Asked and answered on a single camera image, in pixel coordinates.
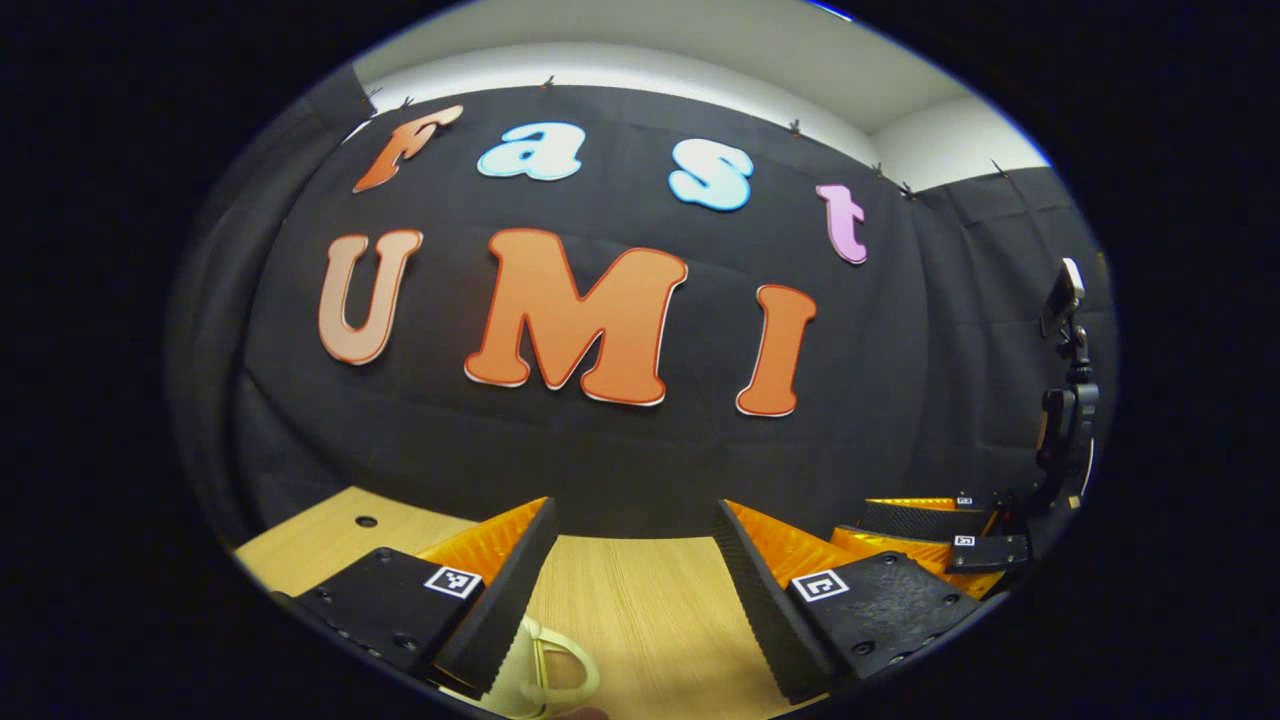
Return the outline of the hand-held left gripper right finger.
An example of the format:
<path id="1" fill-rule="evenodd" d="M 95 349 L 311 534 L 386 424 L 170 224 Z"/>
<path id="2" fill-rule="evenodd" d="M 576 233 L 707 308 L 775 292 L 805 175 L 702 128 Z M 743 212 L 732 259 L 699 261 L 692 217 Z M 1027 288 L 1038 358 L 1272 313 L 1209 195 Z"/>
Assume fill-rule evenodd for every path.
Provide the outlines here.
<path id="1" fill-rule="evenodd" d="M 727 498 L 713 538 L 768 669 L 791 703 L 896 673 L 980 607 L 884 543 L 833 543 Z"/>

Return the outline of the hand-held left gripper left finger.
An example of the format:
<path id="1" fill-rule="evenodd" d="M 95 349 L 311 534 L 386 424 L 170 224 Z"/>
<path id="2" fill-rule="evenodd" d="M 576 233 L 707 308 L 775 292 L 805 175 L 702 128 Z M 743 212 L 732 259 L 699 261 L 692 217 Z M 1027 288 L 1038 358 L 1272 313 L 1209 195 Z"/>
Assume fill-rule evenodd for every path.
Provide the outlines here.
<path id="1" fill-rule="evenodd" d="M 479 700 L 558 536 L 556 500 L 535 498 L 417 553 L 376 547 L 291 597 L 291 614 L 393 673 Z"/>

